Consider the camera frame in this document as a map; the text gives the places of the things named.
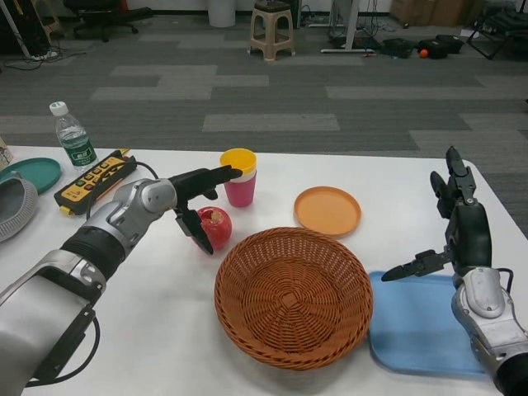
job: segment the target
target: wicker basket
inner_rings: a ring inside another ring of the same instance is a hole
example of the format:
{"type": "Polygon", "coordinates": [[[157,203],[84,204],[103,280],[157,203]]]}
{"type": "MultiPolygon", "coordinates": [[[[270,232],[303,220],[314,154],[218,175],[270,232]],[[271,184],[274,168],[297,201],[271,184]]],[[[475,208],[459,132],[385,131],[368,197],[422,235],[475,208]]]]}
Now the wicker basket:
{"type": "Polygon", "coordinates": [[[340,359],[369,329],[373,298],[359,260],[301,228],[269,229],[239,243],[214,287],[225,332],[248,355],[308,370],[340,359]]]}

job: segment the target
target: plastic bottle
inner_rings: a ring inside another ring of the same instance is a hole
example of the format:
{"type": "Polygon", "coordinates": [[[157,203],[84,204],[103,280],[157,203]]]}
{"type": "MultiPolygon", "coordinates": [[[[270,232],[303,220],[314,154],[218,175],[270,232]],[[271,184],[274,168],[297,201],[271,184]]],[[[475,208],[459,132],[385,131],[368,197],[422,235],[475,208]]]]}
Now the plastic bottle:
{"type": "Polygon", "coordinates": [[[97,164],[97,155],[90,143],[88,133],[81,123],[69,113],[66,103],[56,101],[49,105],[55,116],[55,131],[59,143],[64,147],[73,167],[85,172],[97,164]]]}

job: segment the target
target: metal robot arm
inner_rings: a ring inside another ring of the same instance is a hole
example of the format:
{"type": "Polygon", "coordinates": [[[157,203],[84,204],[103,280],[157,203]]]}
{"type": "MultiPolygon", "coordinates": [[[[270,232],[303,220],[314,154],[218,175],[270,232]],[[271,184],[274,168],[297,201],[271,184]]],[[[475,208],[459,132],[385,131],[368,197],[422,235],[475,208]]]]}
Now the metal robot arm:
{"type": "Polygon", "coordinates": [[[510,296],[512,283],[501,287],[500,271],[492,268],[492,243],[484,207],[473,197],[476,185],[455,148],[446,154],[450,178],[446,184],[433,172],[431,185],[437,208],[449,219],[444,252],[432,250],[387,271],[382,280],[424,276],[453,263],[456,288],[451,308],[469,334],[475,357],[506,396],[528,394],[528,333],[517,322],[510,296]]]}
{"type": "Polygon", "coordinates": [[[231,167],[199,169],[171,179],[120,187],[59,250],[42,258],[0,294],[0,394],[19,396],[32,378],[53,383],[95,318],[107,281],[152,222],[175,210],[186,235],[213,249],[187,207],[199,195],[242,175],[231,167]]]}

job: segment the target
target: beige stool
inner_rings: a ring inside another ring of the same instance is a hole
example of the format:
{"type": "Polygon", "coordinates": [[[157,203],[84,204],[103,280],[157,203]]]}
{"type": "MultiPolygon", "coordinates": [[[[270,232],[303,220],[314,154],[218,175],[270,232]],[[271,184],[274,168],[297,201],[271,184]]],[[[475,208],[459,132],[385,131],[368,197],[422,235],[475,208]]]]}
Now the beige stool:
{"type": "Polygon", "coordinates": [[[257,2],[253,8],[251,18],[251,42],[248,54],[253,48],[258,48],[264,53],[264,60],[275,60],[277,51],[290,49],[292,56],[295,55],[294,48],[294,23],[291,19],[290,5],[285,2],[257,2]],[[266,23],[266,32],[255,35],[255,22],[257,17],[266,23]],[[289,34],[279,33],[277,22],[281,18],[288,20],[289,34]]]}

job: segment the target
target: bottle cap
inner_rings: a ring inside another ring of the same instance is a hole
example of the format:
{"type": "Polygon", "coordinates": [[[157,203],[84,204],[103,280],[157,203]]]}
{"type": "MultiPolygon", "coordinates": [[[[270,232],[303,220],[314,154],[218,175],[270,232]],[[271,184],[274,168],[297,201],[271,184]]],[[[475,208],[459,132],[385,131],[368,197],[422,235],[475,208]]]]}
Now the bottle cap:
{"type": "Polygon", "coordinates": [[[66,106],[66,103],[63,101],[55,101],[52,104],[49,105],[49,109],[51,110],[51,113],[55,117],[62,117],[66,116],[69,113],[68,107],[66,106]]]}

